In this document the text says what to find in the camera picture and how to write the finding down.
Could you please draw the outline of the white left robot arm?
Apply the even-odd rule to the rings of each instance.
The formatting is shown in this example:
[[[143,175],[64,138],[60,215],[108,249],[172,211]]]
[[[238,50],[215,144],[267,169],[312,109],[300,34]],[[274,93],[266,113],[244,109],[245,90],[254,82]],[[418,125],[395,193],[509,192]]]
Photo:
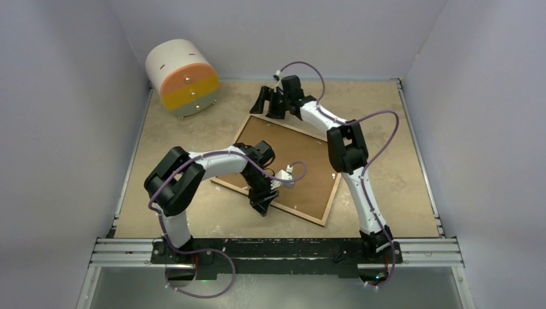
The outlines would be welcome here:
[[[186,210],[200,184],[209,178],[240,174],[248,185],[250,206],[261,216],[279,192],[265,169],[276,154],[265,141],[257,145],[235,143],[225,149],[207,153],[170,149],[144,182],[149,208],[160,216],[167,255],[175,263],[191,257],[193,237],[187,224]]]

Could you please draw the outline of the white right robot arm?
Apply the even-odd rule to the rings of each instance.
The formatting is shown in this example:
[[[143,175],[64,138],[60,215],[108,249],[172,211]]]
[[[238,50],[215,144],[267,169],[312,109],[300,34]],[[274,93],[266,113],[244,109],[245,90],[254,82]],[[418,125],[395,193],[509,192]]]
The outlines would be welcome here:
[[[330,165],[343,177],[357,209],[362,255],[371,262],[380,260],[391,246],[393,236],[373,195],[369,153],[360,124],[338,117],[322,107],[318,99],[305,95],[298,76],[282,77],[277,73],[274,79],[275,87],[261,87],[250,113],[262,114],[268,103],[266,117],[284,119],[289,112],[326,135]]]

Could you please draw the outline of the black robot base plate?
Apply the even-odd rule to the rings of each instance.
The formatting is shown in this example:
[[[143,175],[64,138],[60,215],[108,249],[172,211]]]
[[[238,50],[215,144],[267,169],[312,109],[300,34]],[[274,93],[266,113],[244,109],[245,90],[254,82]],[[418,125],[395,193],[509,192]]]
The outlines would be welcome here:
[[[365,283],[384,281],[392,264],[403,262],[398,242],[365,256],[361,238],[193,238],[193,250],[173,250],[153,242],[151,263],[196,267],[198,280],[219,274],[337,275]]]

